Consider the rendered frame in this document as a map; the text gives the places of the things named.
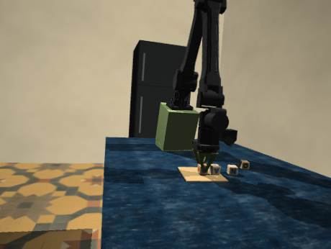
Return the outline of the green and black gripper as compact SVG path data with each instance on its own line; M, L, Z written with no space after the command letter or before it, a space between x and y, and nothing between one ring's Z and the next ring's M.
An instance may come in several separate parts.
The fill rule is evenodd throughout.
M220 149L219 145L209 145L209 135L210 129L199 127L198 128L198 137L197 140L192 140L193 144L193 153L197 162L197 165L200 163L202 173L206 173L209 170L210 165L213 163L215 158L218 156L217 151ZM209 154L209 155L206 155ZM211 157L206 168L204 168L204 164L207 163L209 157ZM203 161L204 157L204 161Z

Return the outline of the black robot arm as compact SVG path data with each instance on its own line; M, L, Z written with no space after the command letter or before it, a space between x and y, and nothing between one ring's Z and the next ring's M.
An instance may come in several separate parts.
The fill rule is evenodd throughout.
M227 110L222 109L225 96L219 74L219 14L223 14L226 8L227 0L194 0L194 18L186 53L180 70L176 69L173 78L175 98L172 97L172 102L166 102L166 106L172 110L193 111L188 97L197 87L199 74L194 71L202 39L196 108L206 110L199 113L199 126L210 129L209 145L219 145L222 141L232 147L237 140L237 130L227 129L229 119Z

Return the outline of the beige mat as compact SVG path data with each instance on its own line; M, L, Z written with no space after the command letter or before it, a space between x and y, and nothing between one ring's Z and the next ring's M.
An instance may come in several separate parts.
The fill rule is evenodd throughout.
M178 169L186 182L228 182L221 174L212 175L210 172L208 174L199 174L197 168L193 167L178 167Z

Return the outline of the beige letter block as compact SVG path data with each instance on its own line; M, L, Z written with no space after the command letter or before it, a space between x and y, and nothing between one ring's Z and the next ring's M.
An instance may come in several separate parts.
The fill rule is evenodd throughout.
M209 167L209 172L212 175L219 175L220 174L220 166L218 166L217 164L211 164Z
M227 165L227 173L229 175L237 175L237 166L235 165Z
M204 164L204 168L206 168L207 164ZM208 170L209 171L209 170ZM201 170L201 165L200 163L198 164L198 168L197 168L197 172L199 174L208 174L208 171L206 173L202 173L202 170Z
M250 163L247 160L241 160L240 161L240 168L248 170Z

